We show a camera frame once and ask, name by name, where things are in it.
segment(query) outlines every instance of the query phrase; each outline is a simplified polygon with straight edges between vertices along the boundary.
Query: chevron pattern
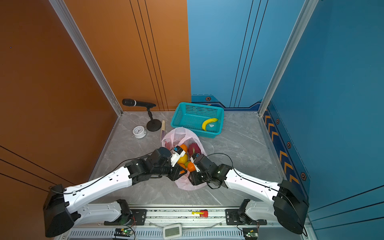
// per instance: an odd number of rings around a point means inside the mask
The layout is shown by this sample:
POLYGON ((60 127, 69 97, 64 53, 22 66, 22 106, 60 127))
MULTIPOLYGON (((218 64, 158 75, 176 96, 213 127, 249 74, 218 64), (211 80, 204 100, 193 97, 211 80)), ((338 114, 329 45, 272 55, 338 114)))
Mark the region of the chevron pattern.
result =
POLYGON ((287 149, 285 148, 285 144, 281 137, 279 136, 279 132, 277 127, 274 124, 274 121, 272 117, 270 116, 268 109, 264 113, 264 120, 265 120, 265 126, 268 129, 268 133, 271 137, 271 140, 273 142, 273 145, 275 147, 275 151, 279 156, 280 162, 281 162, 281 167, 284 170, 284 173, 287 177, 287 179, 294 183, 297 184, 297 188, 303 192, 302 187, 300 186, 300 181, 298 180, 298 173, 296 172, 292 160, 288 154, 287 149))

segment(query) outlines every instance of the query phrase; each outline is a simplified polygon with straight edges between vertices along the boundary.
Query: brown wall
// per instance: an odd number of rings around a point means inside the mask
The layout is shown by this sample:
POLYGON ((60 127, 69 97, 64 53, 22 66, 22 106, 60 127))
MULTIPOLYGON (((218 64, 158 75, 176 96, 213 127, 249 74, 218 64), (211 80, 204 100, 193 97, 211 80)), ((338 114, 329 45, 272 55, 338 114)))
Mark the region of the brown wall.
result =
POLYGON ((186 0, 65 3, 120 103, 132 98, 167 111, 191 101, 186 0))
POLYGON ((0 34, 1 238, 43 239, 45 190, 88 180, 117 116, 48 0, 2 1, 0 34))

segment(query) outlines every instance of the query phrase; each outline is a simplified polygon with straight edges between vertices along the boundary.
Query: round gauge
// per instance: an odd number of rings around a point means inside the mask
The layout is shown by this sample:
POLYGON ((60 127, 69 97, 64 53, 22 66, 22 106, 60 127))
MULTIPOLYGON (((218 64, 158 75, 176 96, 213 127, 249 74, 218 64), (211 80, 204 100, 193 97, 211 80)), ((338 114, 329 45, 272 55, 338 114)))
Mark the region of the round gauge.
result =
POLYGON ((137 139, 145 137, 147 130, 143 126, 137 126, 133 129, 133 134, 137 139))

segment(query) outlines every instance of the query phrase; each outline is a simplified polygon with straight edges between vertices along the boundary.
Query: microphone stand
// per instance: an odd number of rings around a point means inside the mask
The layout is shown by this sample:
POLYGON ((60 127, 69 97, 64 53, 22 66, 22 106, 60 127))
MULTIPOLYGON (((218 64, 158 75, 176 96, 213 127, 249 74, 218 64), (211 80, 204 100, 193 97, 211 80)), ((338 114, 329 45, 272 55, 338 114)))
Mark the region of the microphone stand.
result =
POLYGON ((151 113, 149 107, 147 107, 147 112, 148 112, 148 116, 149 116, 149 118, 151 119, 151 120, 147 123, 147 129, 148 129, 148 131, 155 132, 155 131, 159 130, 159 129, 161 128, 161 121, 158 120, 158 119, 153 119, 153 116, 152 116, 152 113, 151 113))

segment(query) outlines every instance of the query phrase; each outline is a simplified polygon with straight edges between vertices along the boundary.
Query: orange chevron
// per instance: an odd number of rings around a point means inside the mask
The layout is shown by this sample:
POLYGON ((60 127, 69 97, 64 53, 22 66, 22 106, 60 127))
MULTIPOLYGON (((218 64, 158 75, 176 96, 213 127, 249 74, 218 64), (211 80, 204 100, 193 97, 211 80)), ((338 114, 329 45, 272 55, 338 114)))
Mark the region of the orange chevron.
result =
POLYGON ((271 116, 265 116, 265 125, 266 125, 266 119, 271 118, 271 116))
POLYGON ((273 123, 268 123, 268 132, 271 132, 271 126, 274 127, 273 123))
POLYGON ((283 151, 280 151, 280 162, 281 162, 281 156, 282 156, 282 155, 284 155, 284 156, 288 157, 288 156, 287 156, 287 154, 286 154, 285 152, 283 152, 283 151))
POLYGON ((273 136, 274 136, 274 135, 279 136, 279 135, 277 134, 277 132, 272 131, 272 142, 273 142, 273 136))
POLYGON ((287 173, 287 167, 293 170, 293 167, 291 164, 288 164, 287 162, 284 163, 284 172, 287 173))
POLYGON ((295 178, 295 177, 292 176, 292 175, 289 175, 289 181, 292 182, 292 180, 294 180, 295 182, 297 182, 298 184, 300 184, 300 183, 299 183, 299 180, 297 180, 297 178, 295 178))

